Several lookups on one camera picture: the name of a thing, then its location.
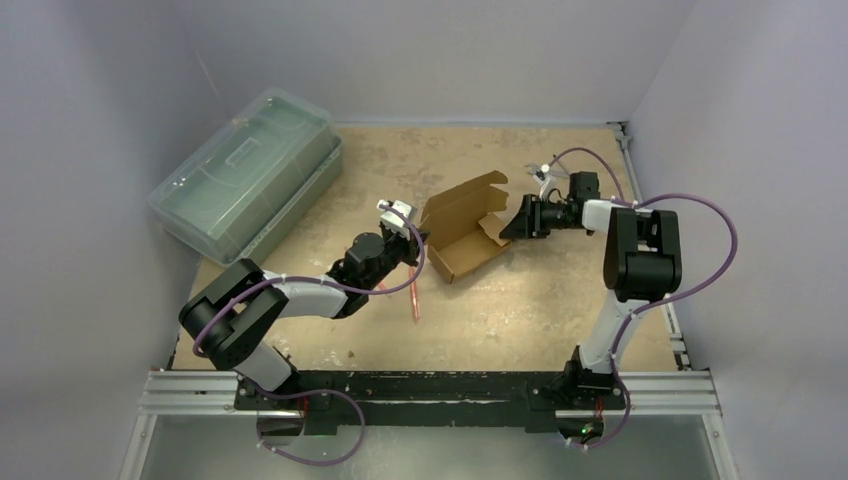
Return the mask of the brown cardboard box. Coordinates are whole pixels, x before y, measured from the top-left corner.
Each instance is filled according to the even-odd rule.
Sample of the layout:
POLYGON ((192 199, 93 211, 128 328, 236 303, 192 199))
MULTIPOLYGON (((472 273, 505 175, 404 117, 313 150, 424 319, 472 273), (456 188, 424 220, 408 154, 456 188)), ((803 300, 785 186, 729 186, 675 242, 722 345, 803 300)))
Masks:
POLYGON ((500 237, 509 194, 507 176, 492 170, 431 196, 421 226, 429 232, 426 256, 444 283, 455 283, 508 250, 500 237))

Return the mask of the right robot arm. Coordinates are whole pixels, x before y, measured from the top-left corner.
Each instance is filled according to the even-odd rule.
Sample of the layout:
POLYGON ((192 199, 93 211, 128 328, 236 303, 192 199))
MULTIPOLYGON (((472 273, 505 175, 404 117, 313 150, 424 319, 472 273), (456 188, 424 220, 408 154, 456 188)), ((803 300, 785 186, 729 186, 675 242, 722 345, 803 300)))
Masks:
POLYGON ((505 240, 543 239, 554 230, 582 229, 606 238, 602 276, 607 295, 587 340, 544 393, 576 407, 620 395, 620 357, 640 315, 674 293, 682 280, 679 221, 669 210, 634 209, 604 200, 592 172, 571 175, 565 197, 526 194, 516 216, 501 230, 505 240))

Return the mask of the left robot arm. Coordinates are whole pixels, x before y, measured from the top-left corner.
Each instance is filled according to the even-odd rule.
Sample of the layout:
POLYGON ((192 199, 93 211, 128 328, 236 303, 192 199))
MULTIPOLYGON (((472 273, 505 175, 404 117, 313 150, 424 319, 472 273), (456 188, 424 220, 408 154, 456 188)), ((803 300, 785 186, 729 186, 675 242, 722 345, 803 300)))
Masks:
POLYGON ((319 277, 284 276, 238 260, 182 307, 178 322, 216 369, 250 379, 272 408, 287 408, 297 399, 297 370, 265 343, 273 324, 353 315, 382 294, 380 283, 398 266, 419 266, 426 239, 424 233, 362 233, 319 277))

